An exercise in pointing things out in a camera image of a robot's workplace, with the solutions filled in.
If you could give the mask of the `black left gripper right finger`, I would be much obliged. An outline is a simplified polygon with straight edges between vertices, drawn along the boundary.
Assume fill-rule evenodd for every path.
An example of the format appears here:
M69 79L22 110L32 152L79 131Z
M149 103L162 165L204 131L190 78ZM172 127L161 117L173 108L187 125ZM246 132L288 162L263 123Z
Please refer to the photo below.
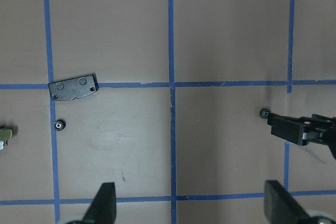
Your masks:
M264 183L264 214L269 223L310 223L310 216L277 180Z

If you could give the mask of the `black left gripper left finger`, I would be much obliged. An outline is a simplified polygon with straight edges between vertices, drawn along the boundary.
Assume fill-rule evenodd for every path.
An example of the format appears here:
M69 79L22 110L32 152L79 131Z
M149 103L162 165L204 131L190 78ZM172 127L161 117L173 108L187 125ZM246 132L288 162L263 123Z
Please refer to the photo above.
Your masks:
M103 183L82 218L83 223L114 224L117 199L114 182Z

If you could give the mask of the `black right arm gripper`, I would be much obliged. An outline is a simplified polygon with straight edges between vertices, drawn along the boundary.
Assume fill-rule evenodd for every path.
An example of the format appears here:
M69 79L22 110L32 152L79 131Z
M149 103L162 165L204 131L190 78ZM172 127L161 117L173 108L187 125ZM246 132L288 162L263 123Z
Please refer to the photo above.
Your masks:
M299 119L270 113L267 124L271 126L271 135L296 145L325 145L335 158L335 117L313 114L300 122Z

